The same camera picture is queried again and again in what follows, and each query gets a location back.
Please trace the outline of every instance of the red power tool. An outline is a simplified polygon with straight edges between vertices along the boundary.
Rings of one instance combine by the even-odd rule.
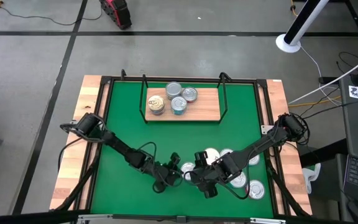
[[[129,13],[125,0],[99,0],[102,9],[106,14],[124,30],[132,25],[131,14]]]

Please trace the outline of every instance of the black desk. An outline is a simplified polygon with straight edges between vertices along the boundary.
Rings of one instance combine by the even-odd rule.
[[[339,81],[342,103],[358,101],[349,96],[349,85],[353,85],[349,76]],[[338,189],[343,188],[347,154],[358,157],[358,103],[345,106],[342,110],[346,138],[313,150],[319,160],[310,152],[302,155],[300,160],[303,167],[322,162],[321,168],[324,170],[320,172],[317,181],[311,183],[312,196],[338,201],[341,220],[352,221],[346,208],[347,198]]]

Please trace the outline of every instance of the green mat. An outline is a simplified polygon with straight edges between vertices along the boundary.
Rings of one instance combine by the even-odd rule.
[[[152,88],[165,85],[149,83]],[[182,86],[216,87],[215,84],[202,83],[184,83]],[[180,166],[185,162],[194,163],[194,153],[207,147],[218,151],[224,148],[241,150],[261,137],[252,85],[226,85],[228,111],[221,124],[200,121],[153,121],[145,124],[139,113],[140,87],[141,82],[114,83],[107,127],[134,148],[149,141],[155,142],[156,160],[161,163],[168,162],[172,152],[181,157]],[[143,150],[152,154],[153,147],[147,146]],[[265,187],[265,196],[260,200],[239,200],[221,186],[218,186],[217,197],[206,199],[195,186],[185,182],[156,194],[152,190],[153,178],[129,167],[120,154],[103,146],[91,213],[272,218],[263,154],[258,165],[249,170],[251,179],[261,181]],[[244,189],[235,191],[245,195]]]

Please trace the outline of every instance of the gray floor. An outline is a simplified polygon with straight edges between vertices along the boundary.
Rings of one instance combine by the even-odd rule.
[[[5,7],[14,14],[71,23],[80,5],[81,0],[33,0],[9,1]],[[285,32],[294,20],[289,1],[128,0],[128,5],[134,31]],[[296,5],[299,11],[303,4]],[[358,1],[354,6],[358,12]],[[94,18],[99,13],[98,1],[89,0],[84,17]],[[72,29],[41,19],[11,17],[0,10],[0,30]],[[99,20],[82,21],[80,26],[80,31],[118,30],[104,13]],[[357,32],[357,27],[344,4],[332,3],[309,31]],[[0,146],[0,215],[9,213],[69,38],[0,36],[0,138],[4,139]],[[358,38],[305,37],[302,45],[327,76],[341,74],[336,65],[339,52],[358,55]],[[226,72],[233,78],[282,79],[288,101],[318,86],[317,69],[310,58],[302,51],[281,52],[275,37],[77,37],[23,212],[48,210],[58,153],[67,138],[58,125],[71,120],[83,75],[118,75],[122,68],[128,75],[216,77]],[[303,102],[321,97],[317,93]],[[312,111],[329,106],[319,105]],[[292,111],[301,113],[304,109]],[[321,147],[344,137],[340,109],[311,118],[309,124],[310,146]],[[321,124],[329,126],[321,129]]]

